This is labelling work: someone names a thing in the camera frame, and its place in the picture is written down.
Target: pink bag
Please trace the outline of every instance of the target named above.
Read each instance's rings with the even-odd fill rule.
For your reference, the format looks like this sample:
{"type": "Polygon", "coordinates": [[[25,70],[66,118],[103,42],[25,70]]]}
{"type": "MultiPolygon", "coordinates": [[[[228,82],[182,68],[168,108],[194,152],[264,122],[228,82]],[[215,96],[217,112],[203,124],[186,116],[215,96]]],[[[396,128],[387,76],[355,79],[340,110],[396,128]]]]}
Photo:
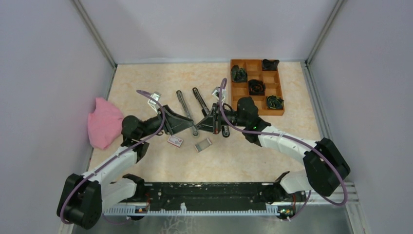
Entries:
{"type": "Polygon", "coordinates": [[[96,109],[88,115],[90,144],[106,150],[122,132],[123,114],[102,97],[96,98],[96,109]]]}

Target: beige table surface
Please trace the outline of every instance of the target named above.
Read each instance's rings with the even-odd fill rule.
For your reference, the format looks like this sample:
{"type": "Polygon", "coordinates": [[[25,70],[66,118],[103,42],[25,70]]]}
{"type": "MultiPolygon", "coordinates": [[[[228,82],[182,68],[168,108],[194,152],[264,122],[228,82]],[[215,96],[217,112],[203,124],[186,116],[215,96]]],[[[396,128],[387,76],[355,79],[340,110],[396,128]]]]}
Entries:
{"type": "MultiPolygon", "coordinates": [[[[299,62],[281,62],[279,74],[285,100],[283,116],[261,116],[279,129],[299,137],[319,140],[315,116],[307,92],[299,62]]],[[[141,120],[155,116],[147,99],[136,89],[161,93],[160,103],[178,114],[185,115],[176,97],[181,90],[189,106],[194,122],[203,115],[192,88],[197,87],[209,107],[216,99],[211,91],[229,77],[228,63],[192,64],[137,64],[119,65],[114,77],[109,101],[117,106],[124,116],[134,115],[141,120]]],[[[292,158],[271,149],[250,144],[244,136],[231,129],[231,136],[223,138],[200,132],[197,138],[190,129],[176,135],[184,140],[180,148],[167,143],[168,135],[155,136],[145,157],[130,167],[126,173],[135,174],[145,181],[181,182],[249,182],[274,181],[282,172],[298,171],[303,166],[292,158]],[[194,144],[210,138],[212,145],[197,153],[194,144]]],[[[90,168],[110,157],[122,142],[118,137],[109,149],[95,149],[90,168]]]]}

